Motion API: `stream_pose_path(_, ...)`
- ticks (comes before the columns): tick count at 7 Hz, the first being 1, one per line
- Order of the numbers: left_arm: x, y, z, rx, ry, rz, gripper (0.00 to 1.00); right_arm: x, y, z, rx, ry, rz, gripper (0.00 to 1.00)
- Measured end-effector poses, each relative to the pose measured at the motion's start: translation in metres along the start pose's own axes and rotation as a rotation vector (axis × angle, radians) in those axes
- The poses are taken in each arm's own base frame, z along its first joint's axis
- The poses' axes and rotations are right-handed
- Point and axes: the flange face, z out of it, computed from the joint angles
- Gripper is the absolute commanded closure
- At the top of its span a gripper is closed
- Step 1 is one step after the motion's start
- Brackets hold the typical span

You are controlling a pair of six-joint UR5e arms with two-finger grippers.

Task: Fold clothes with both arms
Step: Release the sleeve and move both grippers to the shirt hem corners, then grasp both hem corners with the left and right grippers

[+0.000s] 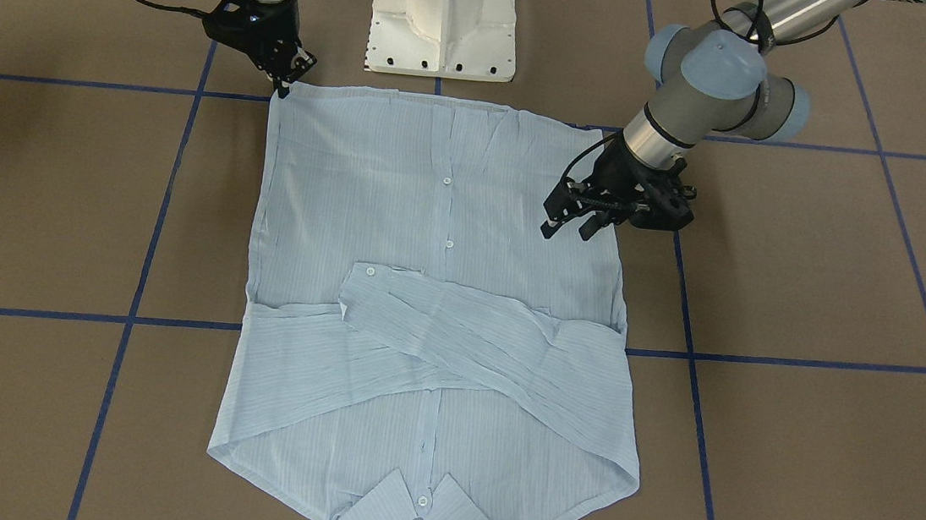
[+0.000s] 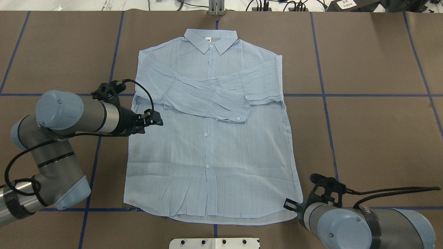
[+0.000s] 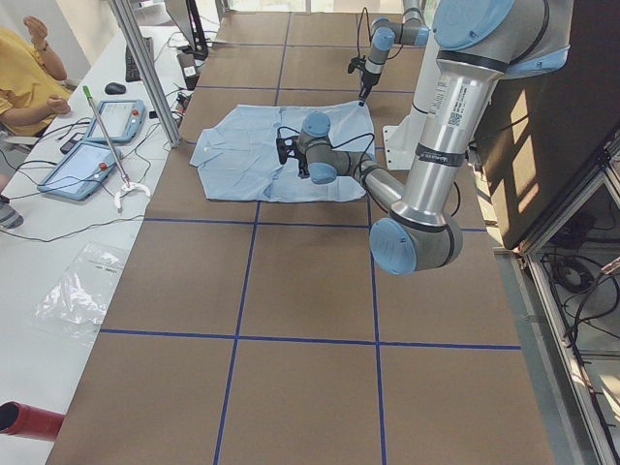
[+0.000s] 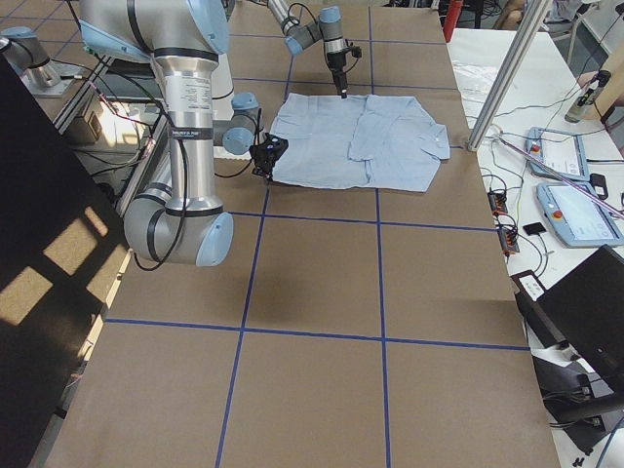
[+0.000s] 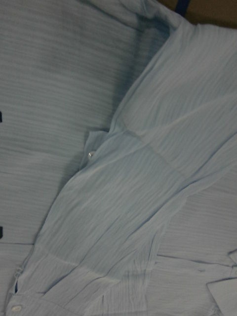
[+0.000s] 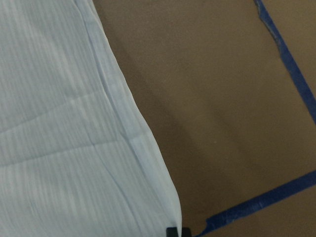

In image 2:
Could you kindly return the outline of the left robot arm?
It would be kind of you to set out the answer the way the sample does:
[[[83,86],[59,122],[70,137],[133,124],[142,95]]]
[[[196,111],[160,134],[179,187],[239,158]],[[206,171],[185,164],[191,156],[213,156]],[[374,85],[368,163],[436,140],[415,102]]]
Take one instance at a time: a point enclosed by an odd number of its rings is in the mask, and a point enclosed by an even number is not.
[[[91,187],[71,138],[128,137],[143,134],[145,127],[152,125],[163,125],[159,112],[147,109],[134,113],[120,105],[118,95],[83,98],[72,92],[44,93],[35,113],[19,120],[10,132],[11,140],[22,152],[5,169],[1,226],[28,218],[50,205],[63,211],[89,197]],[[32,154],[38,173],[11,180],[12,165],[27,153]]]

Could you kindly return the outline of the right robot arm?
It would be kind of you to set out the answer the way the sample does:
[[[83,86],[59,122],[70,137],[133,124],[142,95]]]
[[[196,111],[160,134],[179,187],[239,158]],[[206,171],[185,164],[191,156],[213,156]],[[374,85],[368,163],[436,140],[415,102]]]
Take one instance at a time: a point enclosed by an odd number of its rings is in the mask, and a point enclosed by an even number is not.
[[[323,202],[286,199],[284,208],[328,249],[435,249],[436,234],[421,213],[375,210],[364,205],[340,208]]]

